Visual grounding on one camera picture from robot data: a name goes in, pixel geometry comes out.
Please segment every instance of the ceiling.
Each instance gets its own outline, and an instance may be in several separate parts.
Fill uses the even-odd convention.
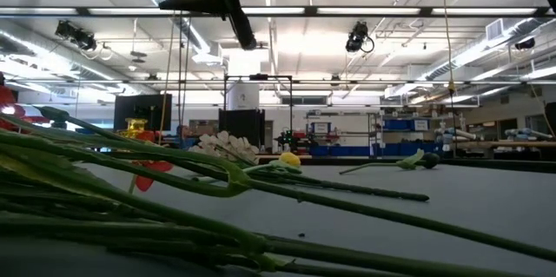
[[[242,0],[243,6],[272,5],[289,6],[442,6],[443,0]],[[4,7],[151,7],[152,0],[0,0]],[[546,0],[447,0],[449,6],[473,7],[545,7]],[[166,77],[168,67],[170,79],[177,79],[177,71],[182,66],[189,74],[188,79],[222,79],[224,65],[207,65],[196,63],[192,57],[193,48],[182,49],[180,60],[180,33],[168,18],[139,18],[136,23],[134,39],[134,18],[95,18],[73,17],[68,19],[74,25],[95,34],[99,45],[105,43],[113,55],[103,60],[110,51],[104,50],[98,55],[85,53],[98,65],[106,67],[108,72],[115,71],[118,79],[127,76],[132,79],[144,79],[149,74]],[[59,19],[53,17],[13,18],[16,23],[27,30],[46,37],[74,51],[72,61],[82,61],[80,51],[71,43],[61,41],[54,35]],[[266,17],[251,17],[251,26],[259,42],[268,43],[269,21]],[[345,51],[348,32],[357,21],[365,21],[375,36],[373,53],[361,57],[349,55]],[[485,26],[493,22],[492,18],[457,18],[449,19],[448,30],[452,50],[465,47],[485,34]],[[220,18],[198,17],[191,21],[192,27],[200,36],[212,45],[229,46],[235,42],[234,32],[229,22]],[[426,68],[448,56],[447,27],[443,18],[357,18],[357,17],[274,17],[271,26],[275,28],[276,74],[292,75],[296,79],[329,79],[332,74],[340,74],[342,79],[353,80],[396,80],[412,79],[411,68]],[[537,48],[546,48],[554,39],[553,31],[538,35]],[[19,37],[30,41],[25,36]],[[132,63],[130,51],[140,51],[148,56],[146,63]],[[481,71],[495,69],[510,60],[507,48],[501,48],[488,56],[468,63],[479,67]],[[519,52],[517,56],[530,56],[531,52]],[[137,69],[130,70],[130,65]],[[261,64],[263,73],[273,73],[270,62]],[[163,84],[150,85],[157,91]],[[191,89],[207,89],[200,83],[191,85]],[[304,89],[330,89],[330,85],[304,85]],[[363,89],[384,89],[386,85],[363,85]]]

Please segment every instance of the yellow flower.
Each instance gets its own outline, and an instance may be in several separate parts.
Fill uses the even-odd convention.
[[[301,166],[301,160],[297,155],[291,152],[284,152],[280,155],[280,161],[285,162],[291,166],[299,168]]]

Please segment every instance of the white cylinder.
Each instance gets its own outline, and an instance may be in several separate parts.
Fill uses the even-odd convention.
[[[259,84],[239,81],[230,86],[228,92],[228,109],[258,109]]]

